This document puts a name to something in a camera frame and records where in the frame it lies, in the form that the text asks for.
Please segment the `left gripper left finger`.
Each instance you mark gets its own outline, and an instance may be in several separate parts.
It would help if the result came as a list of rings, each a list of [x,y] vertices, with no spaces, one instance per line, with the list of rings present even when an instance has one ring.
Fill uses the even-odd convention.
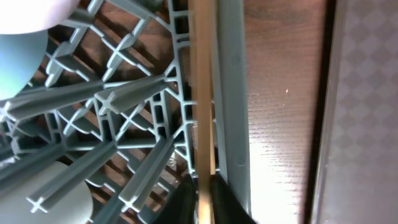
[[[152,224],[194,224],[196,199],[195,183],[186,175]]]

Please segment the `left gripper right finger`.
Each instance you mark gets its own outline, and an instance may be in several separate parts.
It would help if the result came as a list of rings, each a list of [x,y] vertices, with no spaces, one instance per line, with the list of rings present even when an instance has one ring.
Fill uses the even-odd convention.
[[[215,224],[256,224],[243,209],[221,175],[211,176],[210,192]]]

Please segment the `wooden chopstick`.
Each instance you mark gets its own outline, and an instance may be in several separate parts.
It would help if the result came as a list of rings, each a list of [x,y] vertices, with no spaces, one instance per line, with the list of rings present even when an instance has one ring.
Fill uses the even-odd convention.
[[[211,2],[192,0],[188,2],[190,22],[191,73],[195,76],[192,87],[193,99],[197,101],[194,113],[197,119],[197,148],[195,168],[198,175],[198,222],[212,222],[210,176],[211,176]]]
[[[214,79],[216,77],[216,73],[218,71],[217,61],[217,40],[216,40],[216,12],[215,12],[215,3],[212,0],[208,0],[207,3],[208,9],[208,48],[209,48],[209,60],[210,60],[210,86],[211,86],[211,99],[214,100]],[[217,156],[218,152],[215,148],[217,143],[217,130],[216,130],[216,113],[215,113],[215,105],[211,103],[210,107],[211,114],[211,148],[210,148],[210,174],[215,175],[217,172]]]

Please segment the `light blue saucer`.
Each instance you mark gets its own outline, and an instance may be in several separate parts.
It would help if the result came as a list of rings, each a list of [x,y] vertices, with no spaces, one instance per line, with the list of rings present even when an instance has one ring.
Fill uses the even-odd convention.
[[[16,96],[31,80],[46,53],[48,32],[1,35],[1,99]]]

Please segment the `white pink bowl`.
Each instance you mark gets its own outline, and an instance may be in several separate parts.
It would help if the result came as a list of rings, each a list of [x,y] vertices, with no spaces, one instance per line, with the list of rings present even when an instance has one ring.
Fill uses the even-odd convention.
[[[1,0],[1,34],[25,34],[54,27],[80,0]]]

